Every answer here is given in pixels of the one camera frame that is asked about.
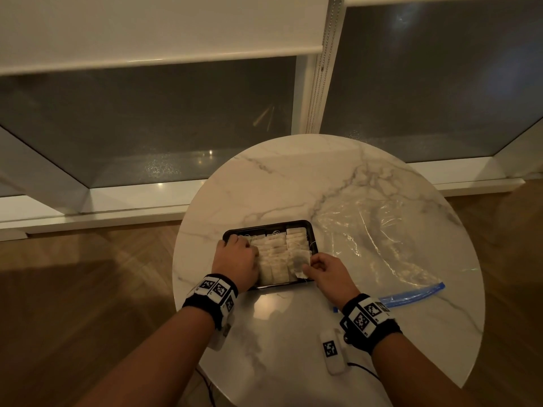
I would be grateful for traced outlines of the person's left forearm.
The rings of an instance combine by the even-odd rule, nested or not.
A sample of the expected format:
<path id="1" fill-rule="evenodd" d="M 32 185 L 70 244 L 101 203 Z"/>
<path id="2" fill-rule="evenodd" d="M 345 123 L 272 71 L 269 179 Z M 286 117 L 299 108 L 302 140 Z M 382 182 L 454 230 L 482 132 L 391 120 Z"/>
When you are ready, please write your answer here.
<path id="1" fill-rule="evenodd" d="M 214 331 L 210 314 L 182 308 L 75 407 L 175 407 Z"/>

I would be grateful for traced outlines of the black wristband with marker tags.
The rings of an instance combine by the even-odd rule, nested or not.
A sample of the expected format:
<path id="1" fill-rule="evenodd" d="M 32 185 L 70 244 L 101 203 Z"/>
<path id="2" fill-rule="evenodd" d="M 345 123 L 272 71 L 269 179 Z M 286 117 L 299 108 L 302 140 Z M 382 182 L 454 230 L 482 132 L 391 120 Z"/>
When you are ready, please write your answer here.
<path id="1" fill-rule="evenodd" d="M 227 276 L 219 273 L 207 274 L 189 292 L 182 308 L 199 308 L 209 314 L 216 330 L 226 326 L 237 302 L 239 290 Z"/>
<path id="2" fill-rule="evenodd" d="M 342 314 L 339 324 L 347 343 L 370 356 L 387 336 L 402 334 L 390 309 L 367 294 L 358 294 L 350 299 L 343 306 Z"/>

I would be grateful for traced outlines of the black plastic tray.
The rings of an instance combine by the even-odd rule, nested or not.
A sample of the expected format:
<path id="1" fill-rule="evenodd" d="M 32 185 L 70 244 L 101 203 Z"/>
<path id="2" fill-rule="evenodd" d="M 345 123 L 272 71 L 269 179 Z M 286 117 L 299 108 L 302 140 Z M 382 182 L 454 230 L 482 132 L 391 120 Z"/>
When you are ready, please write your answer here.
<path id="1" fill-rule="evenodd" d="M 265 231 L 270 232 L 270 231 L 273 231 L 273 230 L 285 230 L 286 228 L 294 228 L 294 227 L 304 227 L 304 228 L 307 229 L 308 238 L 309 238 L 309 241 L 311 243 L 311 246 L 310 246 L 310 250 L 312 252 L 311 256 L 313 256 L 314 254 L 317 254 L 318 253 L 318 247 L 317 247 L 317 243 L 316 243 L 316 237 L 315 237 L 315 234 L 314 234 L 313 227 L 312 227 L 311 223 L 309 221 L 307 221 L 307 220 L 294 220 L 294 221 L 280 222 L 280 223 L 275 223 L 275 224 L 259 225 L 259 226 L 252 226 L 252 227 L 246 227 L 246 228 L 231 229 L 231 230 L 227 230 L 223 234 L 223 240 L 227 241 L 229 236 L 232 235 L 232 234 L 237 234 L 237 235 L 242 236 L 242 237 L 244 237 L 246 239 L 246 237 L 245 237 L 246 234 L 248 234 L 248 235 L 263 234 Z M 255 287 L 256 284 L 255 284 L 250 290 L 265 290 L 265 289 L 270 289 L 270 288 L 273 288 L 273 287 L 286 287 L 286 286 L 290 286 L 290 285 L 305 284 L 305 283 L 309 283 L 309 282 L 312 282 L 312 279 L 302 280 L 300 282 L 289 283 L 289 284 L 286 284 L 286 285 L 275 285 L 275 286 L 272 286 L 272 287 L 264 287 L 264 288 L 256 288 Z"/>

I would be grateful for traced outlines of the clear zip bag blue seal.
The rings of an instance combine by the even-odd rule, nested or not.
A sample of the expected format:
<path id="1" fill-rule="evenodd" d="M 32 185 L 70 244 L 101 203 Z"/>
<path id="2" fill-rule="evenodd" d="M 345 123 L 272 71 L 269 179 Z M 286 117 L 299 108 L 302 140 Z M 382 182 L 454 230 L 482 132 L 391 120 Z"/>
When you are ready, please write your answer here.
<path id="1" fill-rule="evenodd" d="M 322 252 L 339 258 L 359 290 L 397 308 L 445 289 L 408 232 L 397 200 L 350 198 L 316 216 Z"/>

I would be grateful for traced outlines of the single tea bag with string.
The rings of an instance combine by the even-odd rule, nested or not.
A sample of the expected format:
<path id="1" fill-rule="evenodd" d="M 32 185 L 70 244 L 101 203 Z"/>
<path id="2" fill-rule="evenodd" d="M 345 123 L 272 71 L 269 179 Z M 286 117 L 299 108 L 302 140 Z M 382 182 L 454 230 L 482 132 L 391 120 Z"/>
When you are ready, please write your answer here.
<path id="1" fill-rule="evenodd" d="M 297 279 L 307 280 L 307 275 L 303 272 L 304 265 L 310 265 L 311 251 L 295 248 L 288 251 L 287 267 L 289 273 Z"/>

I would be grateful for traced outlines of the person's left hand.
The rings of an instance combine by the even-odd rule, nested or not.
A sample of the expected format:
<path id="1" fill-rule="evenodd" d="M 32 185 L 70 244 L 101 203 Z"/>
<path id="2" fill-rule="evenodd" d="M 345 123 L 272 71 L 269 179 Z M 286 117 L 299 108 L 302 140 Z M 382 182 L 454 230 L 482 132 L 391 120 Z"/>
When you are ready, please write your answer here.
<path id="1" fill-rule="evenodd" d="M 211 273 L 230 278 L 240 294 L 251 289 L 259 277 L 258 273 L 256 276 L 245 276 L 243 273 L 243 240 L 247 239 L 237 234 L 230 235 L 227 241 L 220 240 L 211 267 Z"/>

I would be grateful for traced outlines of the rows of white tea bags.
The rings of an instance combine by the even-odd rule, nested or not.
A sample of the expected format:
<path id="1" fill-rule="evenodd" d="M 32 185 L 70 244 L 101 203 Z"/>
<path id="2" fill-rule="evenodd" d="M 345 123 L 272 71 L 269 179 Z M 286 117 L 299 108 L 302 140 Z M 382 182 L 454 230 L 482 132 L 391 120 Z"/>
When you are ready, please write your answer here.
<path id="1" fill-rule="evenodd" d="M 295 248 L 310 250 L 311 243 L 306 228 L 294 227 L 285 230 L 265 231 L 263 234 L 246 234 L 245 237 L 259 251 L 259 277 L 255 285 L 256 288 L 302 281 L 289 273 L 287 259 L 289 250 Z"/>

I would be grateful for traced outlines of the person's right forearm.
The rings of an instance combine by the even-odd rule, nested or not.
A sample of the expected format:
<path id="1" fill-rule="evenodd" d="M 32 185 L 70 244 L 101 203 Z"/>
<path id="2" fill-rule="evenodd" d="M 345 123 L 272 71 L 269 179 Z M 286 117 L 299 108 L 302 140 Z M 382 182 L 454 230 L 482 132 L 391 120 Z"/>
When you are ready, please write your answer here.
<path id="1" fill-rule="evenodd" d="M 400 333 L 378 342 L 371 359 L 393 407 L 480 407 Z"/>

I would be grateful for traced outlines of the person's right hand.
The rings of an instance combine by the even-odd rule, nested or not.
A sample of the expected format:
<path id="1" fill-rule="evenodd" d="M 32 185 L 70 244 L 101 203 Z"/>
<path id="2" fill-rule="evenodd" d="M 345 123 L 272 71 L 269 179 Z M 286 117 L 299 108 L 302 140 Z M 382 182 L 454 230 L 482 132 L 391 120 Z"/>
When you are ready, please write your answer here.
<path id="1" fill-rule="evenodd" d="M 314 282 L 327 300 L 340 312 L 350 300 L 361 293 L 347 268 L 337 257 L 327 253 L 317 253 L 311 256 L 310 265 L 304 265 L 304 267 L 316 267 L 322 270 L 321 279 Z"/>

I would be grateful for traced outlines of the white window frame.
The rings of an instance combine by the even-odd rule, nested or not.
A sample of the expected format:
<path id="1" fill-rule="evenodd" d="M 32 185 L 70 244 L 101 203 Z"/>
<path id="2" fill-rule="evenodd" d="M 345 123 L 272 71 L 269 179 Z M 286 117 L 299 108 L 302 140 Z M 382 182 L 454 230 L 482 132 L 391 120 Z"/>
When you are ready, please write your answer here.
<path id="1" fill-rule="evenodd" d="M 0 76 L 0 241 L 180 219 L 238 153 L 320 133 L 444 196 L 538 176 L 543 0 L 329 0 L 316 54 Z"/>

